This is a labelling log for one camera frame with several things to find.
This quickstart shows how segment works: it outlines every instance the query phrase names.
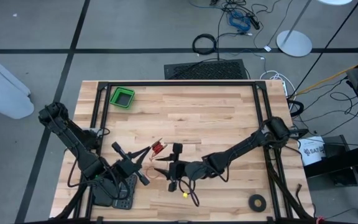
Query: green square container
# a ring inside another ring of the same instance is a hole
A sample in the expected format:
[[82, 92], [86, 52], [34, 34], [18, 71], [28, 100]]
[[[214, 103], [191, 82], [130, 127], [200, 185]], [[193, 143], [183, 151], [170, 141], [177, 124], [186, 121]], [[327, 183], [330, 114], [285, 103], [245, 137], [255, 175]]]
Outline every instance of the green square container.
[[129, 109], [129, 107], [132, 104], [132, 100], [134, 99], [134, 96], [135, 96], [134, 90], [124, 87], [117, 87], [114, 90], [114, 93], [110, 97], [110, 103], [112, 105]]

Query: white cord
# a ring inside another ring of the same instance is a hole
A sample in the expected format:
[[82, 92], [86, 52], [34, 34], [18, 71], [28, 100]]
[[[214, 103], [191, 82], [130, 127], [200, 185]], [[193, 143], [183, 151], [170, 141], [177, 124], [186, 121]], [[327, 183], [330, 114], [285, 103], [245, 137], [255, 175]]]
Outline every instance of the white cord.
[[268, 74], [268, 73], [270, 73], [270, 72], [275, 73], [275, 75], [270, 77], [269, 79], [271, 79], [271, 80], [281, 80], [283, 82], [289, 83], [291, 85], [293, 91], [295, 92], [295, 87], [293, 86], [292, 82], [285, 75], [280, 74], [275, 70], [269, 70], [269, 71], [264, 72], [263, 74], [260, 75], [259, 79], [263, 79], [263, 76]]

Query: white bucket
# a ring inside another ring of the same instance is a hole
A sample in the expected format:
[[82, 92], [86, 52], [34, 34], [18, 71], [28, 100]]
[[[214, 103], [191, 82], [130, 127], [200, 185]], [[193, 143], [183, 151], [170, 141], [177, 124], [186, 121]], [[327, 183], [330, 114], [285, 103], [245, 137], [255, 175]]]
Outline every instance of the white bucket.
[[0, 65], [0, 113], [13, 119], [32, 114], [34, 105], [29, 94], [30, 90]]

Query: wooden tabletop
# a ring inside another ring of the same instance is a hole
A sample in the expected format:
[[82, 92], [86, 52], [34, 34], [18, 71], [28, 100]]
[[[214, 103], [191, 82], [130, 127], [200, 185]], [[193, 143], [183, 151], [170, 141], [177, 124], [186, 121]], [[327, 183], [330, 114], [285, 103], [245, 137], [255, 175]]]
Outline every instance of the wooden tabletop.
[[[281, 82], [269, 80], [266, 83], [272, 114], [281, 117], [288, 127], [292, 126]], [[90, 126], [97, 85], [98, 81], [82, 83], [73, 119], [80, 127]], [[106, 127], [111, 130], [111, 134], [104, 137], [101, 155], [111, 164], [120, 158], [111, 148], [114, 141], [126, 152], [134, 152], [163, 138], [162, 142], [168, 144], [168, 147], [159, 156], [169, 155], [172, 144], [179, 142], [183, 144], [181, 160], [200, 161], [203, 155], [224, 151], [248, 138], [259, 126], [250, 86], [129, 88], [135, 90], [131, 108], [126, 110], [109, 105], [108, 109]], [[264, 111], [262, 94], [259, 96]], [[96, 127], [100, 124], [104, 95], [101, 99]], [[297, 148], [295, 141], [290, 141], [288, 145]], [[59, 214], [76, 192], [76, 188], [67, 187], [73, 162], [73, 155], [65, 153], [51, 217]], [[282, 162], [290, 192], [295, 195], [297, 185], [303, 186], [299, 194], [300, 200], [305, 210], [312, 215], [313, 206], [299, 154], [284, 147]], [[197, 180], [195, 192], [200, 199], [200, 207], [195, 207], [190, 197], [183, 198], [179, 190], [168, 192], [168, 181], [158, 176], [151, 166], [165, 169], [167, 163], [145, 159], [142, 171], [147, 172], [150, 184], [144, 186], [138, 181], [131, 210], [93, 206], [92, 220], [98, 216], [104, 217], [104, 220], [126, 221], [266, 221], [267, 216], [274, 217], [262, 148], [254, 149], [236, 159], [230, 166], [230, 179], [227, 183], [219, 178]], [[79, 181], [80, 172], [76, 167], [71, 182], [73, 184]], [[284, 217], [283, 200], [278, 187], [277, 192]], [[253, 194], [261, 194], [266, 199], [267, 209], [264, 212], [256, 213], [249, 208], [248, 198]], [[87, 198], [86, 192], [81, 209], [82, 217]]]

